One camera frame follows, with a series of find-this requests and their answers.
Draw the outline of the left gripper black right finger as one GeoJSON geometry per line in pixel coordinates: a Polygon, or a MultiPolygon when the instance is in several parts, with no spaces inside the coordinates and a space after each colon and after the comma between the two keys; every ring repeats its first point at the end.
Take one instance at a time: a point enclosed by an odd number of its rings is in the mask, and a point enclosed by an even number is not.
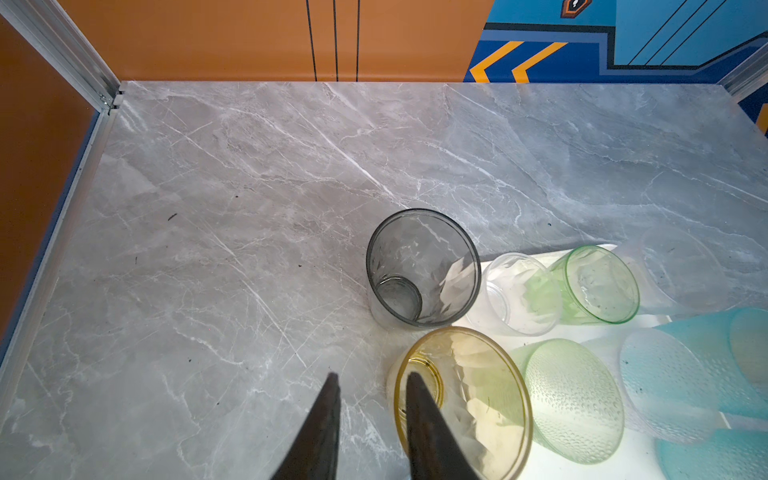
{"type": "Polygon", "coordinates": [[[412,479],[478,478],[416,372],[407,379],[406,424],[412,479]]]}

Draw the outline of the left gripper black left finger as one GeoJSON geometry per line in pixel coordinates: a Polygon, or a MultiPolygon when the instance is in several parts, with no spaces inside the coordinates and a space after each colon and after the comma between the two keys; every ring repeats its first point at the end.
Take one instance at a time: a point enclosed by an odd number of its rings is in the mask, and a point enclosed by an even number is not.
{"type": "Polygon", "coordinates": [[[272,479],[335,479],[340,412],[339,377],[331,372],[272,479]]]}

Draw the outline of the pale green frosted glass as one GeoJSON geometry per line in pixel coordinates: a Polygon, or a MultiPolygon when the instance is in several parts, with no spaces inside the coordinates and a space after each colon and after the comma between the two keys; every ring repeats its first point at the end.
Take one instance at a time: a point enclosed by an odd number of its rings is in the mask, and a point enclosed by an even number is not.
{"type": "Polygon", "coordinates": [[[613,456],[625,412],[616,381],[601,360],[567,339],[532,343],[509,355],[529,393],[535,442],[582,465],[613,456]]]}

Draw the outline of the dark grey glass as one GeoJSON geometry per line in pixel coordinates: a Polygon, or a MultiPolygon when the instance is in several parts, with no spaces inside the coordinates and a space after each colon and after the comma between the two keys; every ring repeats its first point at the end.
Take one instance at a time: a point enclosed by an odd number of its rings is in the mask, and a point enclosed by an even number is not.
{"type": "Polygon", "coordinates": [[[411,208],[385,218],[365,257],[373,319],[386,329],[451,325],[474,305],[482,267],[468,233],[449,216],[411,208]]]}

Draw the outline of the bright green glass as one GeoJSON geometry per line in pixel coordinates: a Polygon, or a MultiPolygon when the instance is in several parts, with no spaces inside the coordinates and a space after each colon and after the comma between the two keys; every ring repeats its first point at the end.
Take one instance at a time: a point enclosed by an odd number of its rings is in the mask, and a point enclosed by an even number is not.
{"type": "Polygon", "coordinates": [[[547,272],[560,288],[566,325],[619,325],[640,307],[637,281],[613,252],[596,245],[578,247],[560,257],[547,272]]]}

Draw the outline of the teal frosted glass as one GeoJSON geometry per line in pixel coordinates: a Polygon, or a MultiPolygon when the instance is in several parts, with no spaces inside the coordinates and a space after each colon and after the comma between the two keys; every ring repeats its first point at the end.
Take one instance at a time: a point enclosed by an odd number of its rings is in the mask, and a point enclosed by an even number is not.
{"type": "Polygon", "coordinates": [[[739,308],[660,325],[683,343],[711,377],[719,410],[767,418],[767,311],[739,308]]]}
{"type": "Polygon", "coordinates": [[[766,479],[767,432],[717,430],[708,440],[655,443],[667,479],[766,479]]]}

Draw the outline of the clear ribbed glass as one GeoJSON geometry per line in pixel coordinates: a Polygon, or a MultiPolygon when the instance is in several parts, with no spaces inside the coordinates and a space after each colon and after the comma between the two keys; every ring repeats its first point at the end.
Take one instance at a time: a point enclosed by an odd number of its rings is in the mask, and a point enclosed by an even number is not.
{"type": "Polygon", "coordinates": [[[651,227],[612,252],[637,282],[640,314],[695,316],[726,308],[729,286],[721,265],[679,228],[651,227]]]}

